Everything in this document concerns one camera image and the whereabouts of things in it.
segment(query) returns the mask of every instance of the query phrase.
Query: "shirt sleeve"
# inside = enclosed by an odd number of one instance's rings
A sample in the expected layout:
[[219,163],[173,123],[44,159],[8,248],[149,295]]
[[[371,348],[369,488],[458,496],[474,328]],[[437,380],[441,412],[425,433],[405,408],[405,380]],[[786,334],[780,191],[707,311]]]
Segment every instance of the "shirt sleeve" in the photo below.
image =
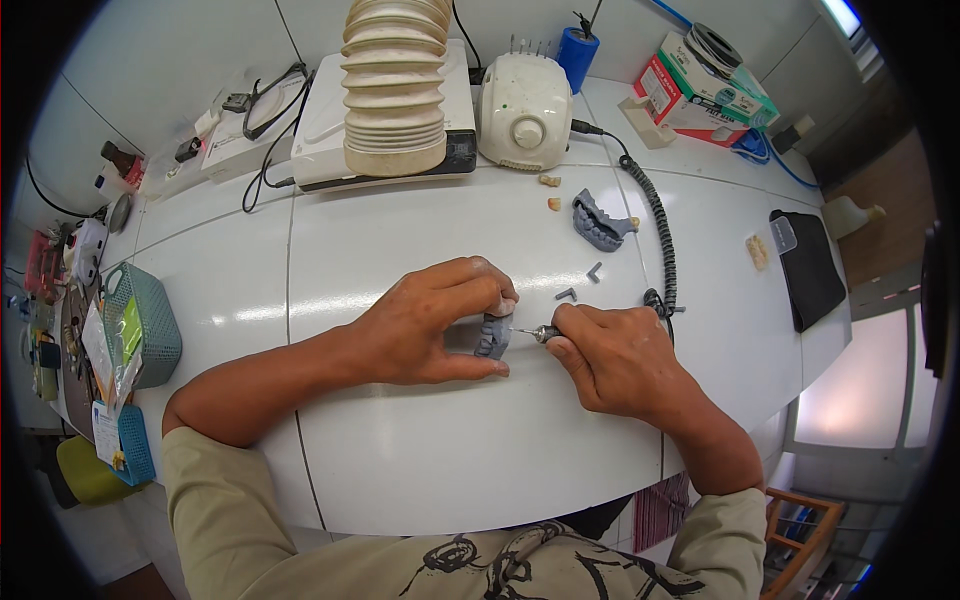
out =
[[757,488],[705,495],[677,534],[667,566],[706,585],[707,598],[757,598],[766,552],[766,496]]
[[162,455],[167,515],[193,600],[238,598],[297,554],[259,452],[184,426],[164,436]]

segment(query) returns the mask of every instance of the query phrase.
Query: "brown bottle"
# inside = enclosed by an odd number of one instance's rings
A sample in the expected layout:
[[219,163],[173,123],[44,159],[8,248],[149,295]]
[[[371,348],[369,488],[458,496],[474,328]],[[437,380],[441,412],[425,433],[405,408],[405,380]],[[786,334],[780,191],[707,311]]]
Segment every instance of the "brown bottle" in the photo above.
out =
[[113,163],[120,172],[120,177],[127,176],[136,160],[136,156],[123,152],[113,142],[104,142],[104,147],[100,149],[100,156]]

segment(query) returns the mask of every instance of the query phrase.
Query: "green chair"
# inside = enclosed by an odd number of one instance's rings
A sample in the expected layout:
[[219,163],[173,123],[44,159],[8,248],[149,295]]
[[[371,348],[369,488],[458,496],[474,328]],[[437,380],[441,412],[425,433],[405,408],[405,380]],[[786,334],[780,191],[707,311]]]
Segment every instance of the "green chair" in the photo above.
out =
[[97,449],[81,436],[57,446],[57,464],[70,491],[81,504],[105,506],[137,493],[150,485],[145,481],[128,486],[110,471],[107,463],[97,458]]

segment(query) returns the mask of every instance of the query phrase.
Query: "white table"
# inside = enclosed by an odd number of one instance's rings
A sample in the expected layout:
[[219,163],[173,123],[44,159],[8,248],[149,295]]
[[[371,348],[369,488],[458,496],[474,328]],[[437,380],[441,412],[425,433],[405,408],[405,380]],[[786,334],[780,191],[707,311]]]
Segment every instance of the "white table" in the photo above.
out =
[[[744,247],[756,233],[774,248],[771,210],[817,214],[823,198],[776,164],[753,165],[703,141],[680,136],[648,151],[616,107],[628,90],[588,78],[575,116],[619,136],[657,187],[677,250],[678,304],[687,307],[673,320],[678,357],[750,430],[851,339],[847,301],[795,333],[780,263],[774,256],[758,272]],[[557,189],[480,157],[464,180],[325,195],[265,189],[251,215],[240,211],[249,177],[143,207],[108,242],[105,264],[128,259],[157,276],[180,327],[183,354],[170,381],[135,397],[157,481],[160,420],[177,388],[227,360],[348,323],[408,271],[483,254],[513,278],[522,326],[548,323],[553,296],[567,287],[602,308],[636,306],[647,287],[662,290],[659,238],[639,187],[615,166],[619,155],[611,140],[573,134],[551,172],[563,178]],[[802,156],[786,159],[812,180]],[[271,171],[274,180],[287,175],[289,163]],[[584,187],[612,216],[640,218],[618,252],[598,252],[573,231],[570,201]],[[546,206],[553,196],[564,199],[560,213]],[[598,260],[601,282],[592,284],[586,271]],[[478,321],[456,324],[448,345],[470,351]],[[285,518],[353,534],[490,529],[577,511],[683,468],[659,431],[584,411],[532,339],[515,338],[504,359],[506,380],[363,386],[291,416],[259,445]]]

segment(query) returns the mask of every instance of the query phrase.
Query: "person's left hand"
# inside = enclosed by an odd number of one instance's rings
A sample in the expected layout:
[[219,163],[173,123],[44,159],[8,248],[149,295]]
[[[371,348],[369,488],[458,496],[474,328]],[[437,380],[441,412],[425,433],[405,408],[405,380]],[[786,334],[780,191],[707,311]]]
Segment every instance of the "person's left hand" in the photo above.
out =
[[403,276],[370,309],[339,327],[341,357],[360,383],[413,385],[506,377],[506,363],[444,348],[444,331],[467,315],[514,312],[510,278],[482,256],[454,258]]

